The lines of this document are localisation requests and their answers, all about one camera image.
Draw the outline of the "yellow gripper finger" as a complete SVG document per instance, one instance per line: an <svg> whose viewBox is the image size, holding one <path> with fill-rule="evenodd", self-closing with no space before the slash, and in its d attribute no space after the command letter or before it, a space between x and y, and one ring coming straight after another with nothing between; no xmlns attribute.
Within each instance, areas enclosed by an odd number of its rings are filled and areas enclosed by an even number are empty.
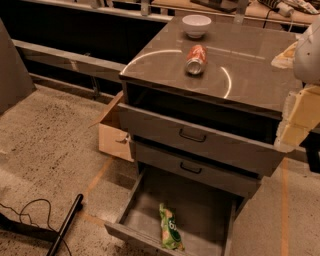
<svg viewBox="0 0 320 256"><path fill-rule="evenodd" d="M297 42L294 42L288 46L286 50L273 58L271 65L281 69L292 69L296 46Z"/></svg>
<svg viewBox="0 0 320 256"><path fill-rule="evenodd" d="M308 84L299 92L290 91L276 132L275 149L293 151L319 123L320 87Z"/></svg>

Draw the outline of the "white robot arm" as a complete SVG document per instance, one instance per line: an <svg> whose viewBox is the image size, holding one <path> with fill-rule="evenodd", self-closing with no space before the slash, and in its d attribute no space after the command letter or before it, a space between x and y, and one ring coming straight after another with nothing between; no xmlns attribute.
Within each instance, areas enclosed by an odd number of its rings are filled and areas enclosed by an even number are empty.
<svg viewBox="0 0 320 256"><path fill-rule="evenodd" d="M275 56L271 65L291 68L294 77L305 83L299 92L285 99L274 147L280 152L296 149L320 124L320 17L291 44Z"/></svg>

